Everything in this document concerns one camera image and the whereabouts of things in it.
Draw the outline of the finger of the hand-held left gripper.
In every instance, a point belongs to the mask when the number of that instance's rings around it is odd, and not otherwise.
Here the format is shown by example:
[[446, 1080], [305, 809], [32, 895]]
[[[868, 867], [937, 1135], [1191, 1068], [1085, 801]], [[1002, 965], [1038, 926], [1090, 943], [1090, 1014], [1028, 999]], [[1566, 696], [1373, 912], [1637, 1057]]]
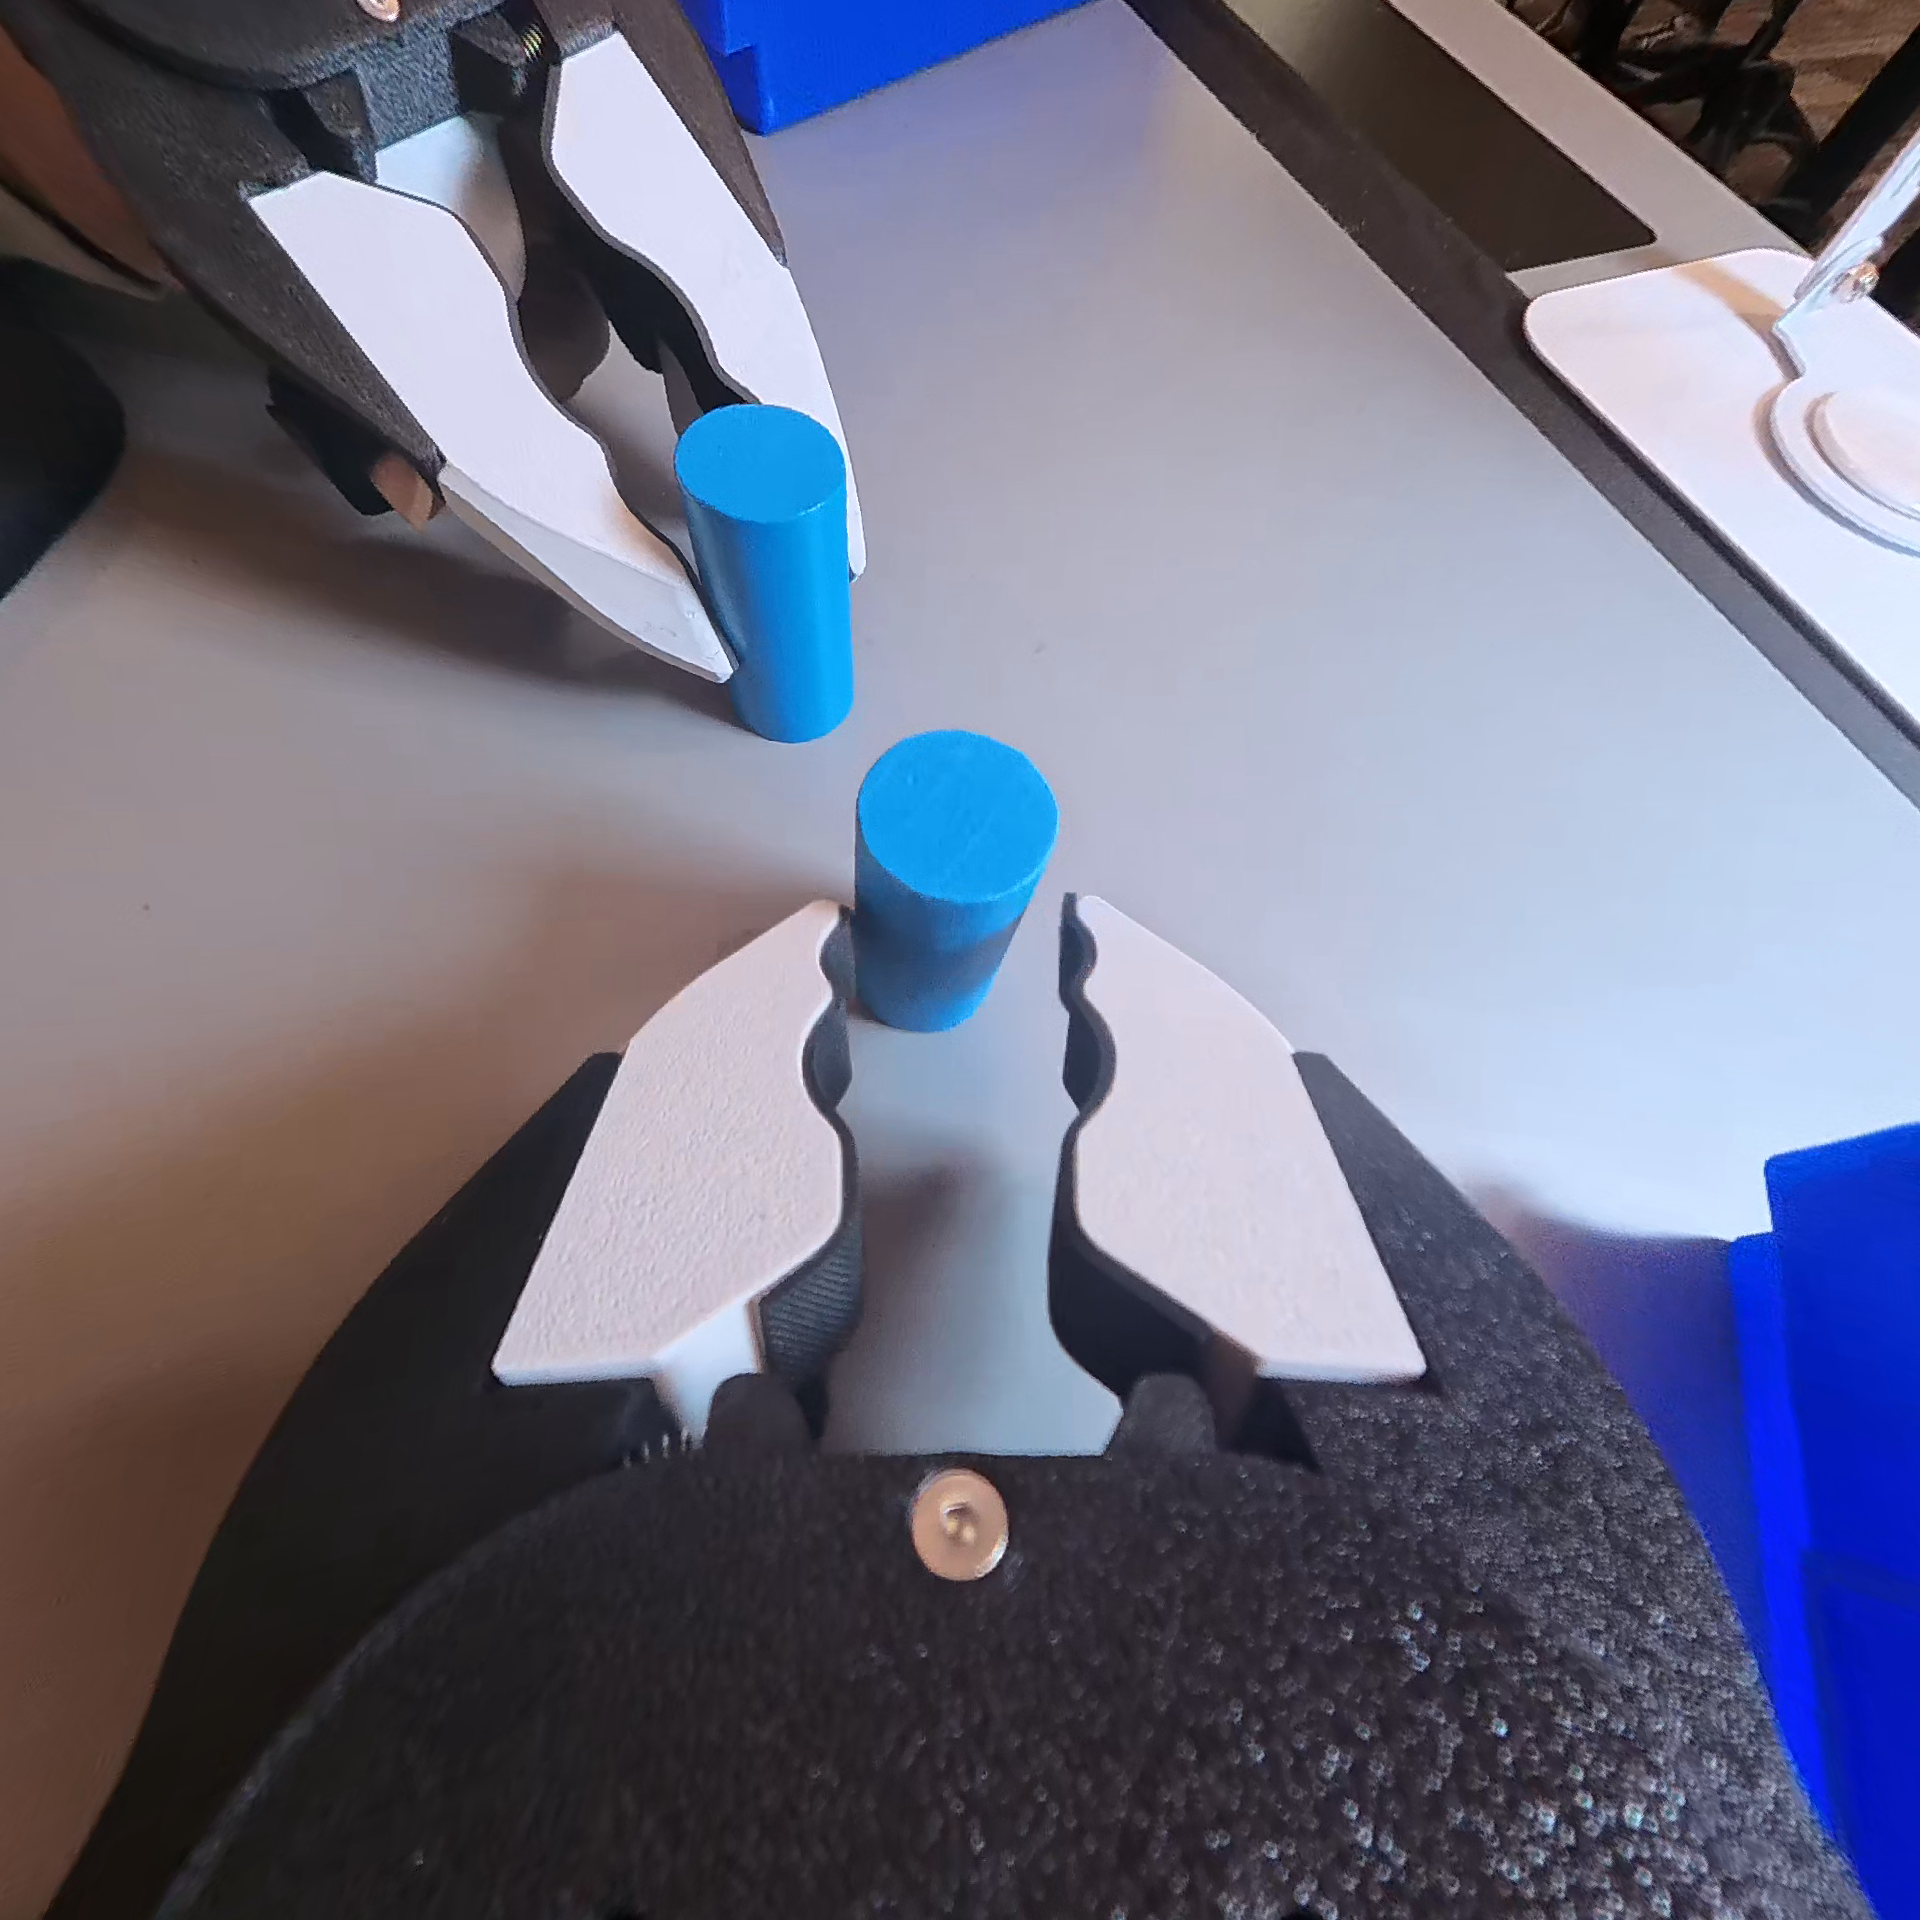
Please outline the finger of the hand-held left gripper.
[[427, 430], [465, 525], [644, 655], [733, 679], [685, 561], [524, 354], [518, 283], [501, 275], [524, 269], [503, 166], [403, 165], [379, 184], [314, 172], [252, 213]]
[[543, 579], [686, 579], [568, 404], [612, 342], [678, 428], [761, 404], [848, 451], [785, 236], [697, 36], [545, 36], [541, 396], [568, 487], [541, 481]]

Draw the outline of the blue plastic bin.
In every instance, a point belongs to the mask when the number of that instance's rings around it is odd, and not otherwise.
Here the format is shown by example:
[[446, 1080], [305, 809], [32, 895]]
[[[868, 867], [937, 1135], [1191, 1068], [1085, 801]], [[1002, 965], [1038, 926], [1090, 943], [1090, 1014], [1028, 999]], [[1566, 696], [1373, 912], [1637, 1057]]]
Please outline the blue plastic bin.
[[1783, 1739], [1881, 1916], [1919, 1914], [1919, 1126], [1765, 1165], [1729, 1247]]
[[741, 125], [782, 133], [1075, 3], [685, 3]]

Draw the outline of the white document stand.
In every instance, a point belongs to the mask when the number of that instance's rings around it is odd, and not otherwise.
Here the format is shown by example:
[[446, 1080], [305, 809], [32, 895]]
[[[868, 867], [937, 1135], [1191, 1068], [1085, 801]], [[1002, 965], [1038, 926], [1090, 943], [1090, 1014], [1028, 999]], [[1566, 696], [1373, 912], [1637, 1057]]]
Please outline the white document stand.
[[1817, 259], [1740, 251], [1529, 303], [1525, 337], [1657, 477], [1919, 718], [1919, 340], [1872, 301], [1919, 141]]

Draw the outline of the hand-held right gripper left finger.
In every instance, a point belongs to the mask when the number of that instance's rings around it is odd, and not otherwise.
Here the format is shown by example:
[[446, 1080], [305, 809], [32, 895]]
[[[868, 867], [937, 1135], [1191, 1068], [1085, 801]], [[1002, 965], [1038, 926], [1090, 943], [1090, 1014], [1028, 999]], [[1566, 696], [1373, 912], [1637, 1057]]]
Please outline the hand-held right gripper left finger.
[[648, 1380], [676, 1420], [807, 1395], [863, 1306], [848, 912], [816, 900], [627, 1044], [495, 1350], [505, 1387]]

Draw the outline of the teal wooden cylinder block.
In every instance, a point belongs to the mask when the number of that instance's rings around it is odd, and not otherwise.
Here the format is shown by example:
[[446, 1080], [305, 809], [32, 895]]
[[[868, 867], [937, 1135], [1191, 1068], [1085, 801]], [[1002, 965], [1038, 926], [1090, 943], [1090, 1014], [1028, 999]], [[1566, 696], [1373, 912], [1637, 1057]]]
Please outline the teal wooden cylinder block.
[[1044, 877], [1061, 806], [1038, 766], [983, 733], [917, 733], [854, 805], [859, 996], [893, 1029], [957, 1029], [985, 1003]]

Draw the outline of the blue wooden cylinder block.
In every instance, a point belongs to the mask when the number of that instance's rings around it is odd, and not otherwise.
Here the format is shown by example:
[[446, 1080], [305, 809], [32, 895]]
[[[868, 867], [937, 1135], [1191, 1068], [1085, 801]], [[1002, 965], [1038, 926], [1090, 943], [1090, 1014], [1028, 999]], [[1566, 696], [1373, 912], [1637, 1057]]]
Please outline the blue wooden cylinder block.
[[739, 403], [674, 452], [708, 609], [733, 658], [733, 706], [761, 739], [815, 742], [852, 712], [851, 477], [799, 410]]

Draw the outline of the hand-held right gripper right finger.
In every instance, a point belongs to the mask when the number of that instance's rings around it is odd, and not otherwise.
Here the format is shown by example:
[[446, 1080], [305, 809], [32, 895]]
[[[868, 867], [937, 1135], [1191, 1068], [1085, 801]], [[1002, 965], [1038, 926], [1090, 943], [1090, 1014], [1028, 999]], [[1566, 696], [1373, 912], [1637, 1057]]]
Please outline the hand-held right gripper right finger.
[[1428, 1358], [1296, 1052], [1236, 989], [1113, 903], [1071, 895], [1073, 1119], [1051, 1321], [1114, 1395], [1187, 1376], [1402, 1387]]

